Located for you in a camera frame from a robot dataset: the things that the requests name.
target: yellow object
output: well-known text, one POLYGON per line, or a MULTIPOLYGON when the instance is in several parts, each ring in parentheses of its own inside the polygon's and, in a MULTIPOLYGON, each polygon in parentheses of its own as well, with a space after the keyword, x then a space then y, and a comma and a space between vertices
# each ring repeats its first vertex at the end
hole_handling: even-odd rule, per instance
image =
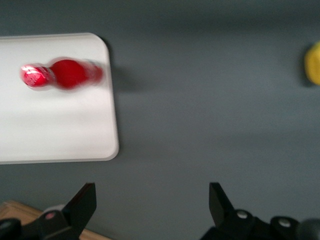
POLYGON ((304 56, 304 68, 307 78, 320 85, 320 42, 311 47, 304 56))

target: wooden block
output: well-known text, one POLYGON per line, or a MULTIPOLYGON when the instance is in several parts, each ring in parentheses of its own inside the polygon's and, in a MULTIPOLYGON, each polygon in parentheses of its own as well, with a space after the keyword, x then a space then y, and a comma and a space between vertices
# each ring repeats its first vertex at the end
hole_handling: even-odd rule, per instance
MULTIPOLYGON (((41 215, 41 211, 17 201, 7 201, 0 205, 0 220, 7 218, 17 218, 21 220, 22 225, 34 221, 41 215)), ((111 240, 105 236, 84 229, 80 235, 80 240, 111 240)))

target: gray surface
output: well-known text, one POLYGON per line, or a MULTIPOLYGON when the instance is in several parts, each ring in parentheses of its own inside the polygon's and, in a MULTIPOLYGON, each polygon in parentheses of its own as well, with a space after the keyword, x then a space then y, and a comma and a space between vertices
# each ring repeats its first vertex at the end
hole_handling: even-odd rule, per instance
POLYGON ((319 217, 320 88, 302 69, 319 10, 318 0, 1 1, 1 36, 108 42, 120 152, 0 165, 0 201, 44 210, 94 181, 88 228, 115 240, 199 239, 213 224, 212 181, 265 221, 319 217))

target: red toy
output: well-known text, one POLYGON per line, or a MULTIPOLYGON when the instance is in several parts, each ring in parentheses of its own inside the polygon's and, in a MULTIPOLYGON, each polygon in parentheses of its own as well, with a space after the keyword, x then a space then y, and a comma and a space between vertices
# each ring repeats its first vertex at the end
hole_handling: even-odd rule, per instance
POLYGON ((63 59, 50 67, 27 64, 21 68, 21 78, 30 87, 54 85, 73 89, 87 82, 99 82, 103 76, 101 67, 89 61, 63 59))

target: white tray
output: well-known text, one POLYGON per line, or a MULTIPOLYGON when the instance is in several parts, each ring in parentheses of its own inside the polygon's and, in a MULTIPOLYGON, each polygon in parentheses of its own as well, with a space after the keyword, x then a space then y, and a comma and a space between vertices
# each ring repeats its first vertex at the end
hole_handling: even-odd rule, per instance
POLYGON ((119 149, 109 53, 91 33, 0 38, 0 164, 104 161, 119 149), (59 57, 104 67, 98 85, 33 90, 25 64, 59 57))

